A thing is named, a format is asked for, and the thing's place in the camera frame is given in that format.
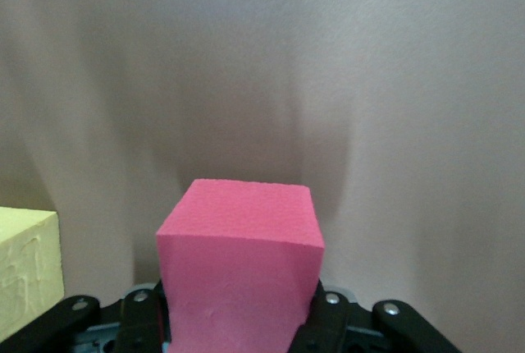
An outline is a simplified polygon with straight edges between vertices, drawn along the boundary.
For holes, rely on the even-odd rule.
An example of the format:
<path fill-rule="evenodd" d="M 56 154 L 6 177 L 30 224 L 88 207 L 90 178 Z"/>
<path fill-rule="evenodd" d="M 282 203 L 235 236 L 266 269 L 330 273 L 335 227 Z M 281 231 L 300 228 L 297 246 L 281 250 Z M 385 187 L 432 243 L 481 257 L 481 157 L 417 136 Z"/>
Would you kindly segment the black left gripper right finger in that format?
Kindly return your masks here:
<path fill-rule="evenodd" d="M 318 282 L 308 317 L 290 343 L 289 353 L 338 353 L 344 345 L 349 302 L 338 291 L 326 290 Z"/>

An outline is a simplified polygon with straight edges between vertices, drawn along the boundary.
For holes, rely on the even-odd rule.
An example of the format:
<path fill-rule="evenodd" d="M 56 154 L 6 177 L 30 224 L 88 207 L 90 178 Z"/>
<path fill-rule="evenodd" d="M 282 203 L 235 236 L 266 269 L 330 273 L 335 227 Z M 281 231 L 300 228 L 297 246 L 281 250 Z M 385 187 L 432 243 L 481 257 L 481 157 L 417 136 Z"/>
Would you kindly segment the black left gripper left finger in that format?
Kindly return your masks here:
<path fill-rule="evenodd" d="M 117 352 L 167 352 L 171 343 L 162 282 L 132 287 L 121 301 Z"/>

